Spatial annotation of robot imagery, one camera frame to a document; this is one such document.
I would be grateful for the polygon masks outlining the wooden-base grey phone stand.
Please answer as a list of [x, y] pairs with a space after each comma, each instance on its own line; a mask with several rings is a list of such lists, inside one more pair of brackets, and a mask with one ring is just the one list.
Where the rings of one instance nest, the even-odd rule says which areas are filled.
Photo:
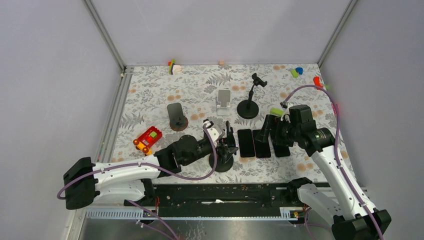
[[181, 132], [188, 126], [188, 119], [184, 115], [182, 105], [179, 102], [167, 105], [169, 127], [175, 132]]

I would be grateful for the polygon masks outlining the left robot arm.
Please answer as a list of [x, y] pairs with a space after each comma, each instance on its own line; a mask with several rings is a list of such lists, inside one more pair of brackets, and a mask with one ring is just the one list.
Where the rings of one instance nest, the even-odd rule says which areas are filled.
[[[200, 181], [214, 172], [223, 172], [238, 148], [222, 133], [205, 131], [203, 139], [183, 135], [166, 148], [139, 159], [123, 162], [93, 163], [90, 157], [79, 159], [63, 175], [64, 187], [57, 198], [65, 201], [67, 210], [77, 210], [92, 203], [120, 204], [125, 200], [139, 201], [148, 206], [155, 192], [148, 181], [175, 176], [188, 181]], [[206, 156], [212, 156], [212, 169], [205, 176], [187, 177], [181, 171]]]

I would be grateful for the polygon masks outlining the teal phone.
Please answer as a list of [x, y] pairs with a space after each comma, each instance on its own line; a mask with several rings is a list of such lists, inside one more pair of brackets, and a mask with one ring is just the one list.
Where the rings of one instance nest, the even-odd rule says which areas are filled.
[[288, 146], [273, 144], [273, 150], [274, 155], [277, 158], [289, 157], [291, 155], [290, 148]]

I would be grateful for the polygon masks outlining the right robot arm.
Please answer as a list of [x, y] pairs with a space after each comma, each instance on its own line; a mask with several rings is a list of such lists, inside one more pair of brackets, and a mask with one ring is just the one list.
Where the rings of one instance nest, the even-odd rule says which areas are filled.
[[381, 240], [392, 221], [387, 210], [379, 210], [356, 182], [340, 157], [336, 138], [325, 127], [318, 128], [307, 105], [287, 107], [282, 116], [268, 114], [256, 138], [272, 140], [278, 147], [297, 144], [324, 174], [335, 200], [322, 193], [306, 177], [289, 182], [287, 201], [306, 204], [330, 226], [336, 240]]

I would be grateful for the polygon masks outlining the black tripod stand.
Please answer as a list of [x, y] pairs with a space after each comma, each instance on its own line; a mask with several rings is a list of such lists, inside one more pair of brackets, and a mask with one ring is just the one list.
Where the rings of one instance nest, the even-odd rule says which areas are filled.
[[243, 119], [253, 119], [259, 114], [259, 106], [253, 101], [254, 88], [261, 86], [262, 88], [268, 85], [267, 81], [263, 81], [258, 77], [257, 73], [253, 73], [252, 76], [252, 87], [248, 92], [248, 99], [241, 101], [236, 108], [237, 114]]
[[224, 138], [216, 145], [217, 163], [215, 171], [224, 173], [229, 171], [234, 164], [233, 155], [237, 154], [236, 141], [234, 139]]

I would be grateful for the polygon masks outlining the purple-edged black phone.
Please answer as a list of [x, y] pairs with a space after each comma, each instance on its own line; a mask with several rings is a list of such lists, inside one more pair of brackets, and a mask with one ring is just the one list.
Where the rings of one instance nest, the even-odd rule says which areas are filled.
[[270, 149], [269, 140], [268, 139], [266, 141], [257, 140], [256, 137], [259, 134], [259, 132], [260, 132], [259, 129], [255, 129], [252, 131], [255, 156], [258, 159], [270, 158], [271, 149]]

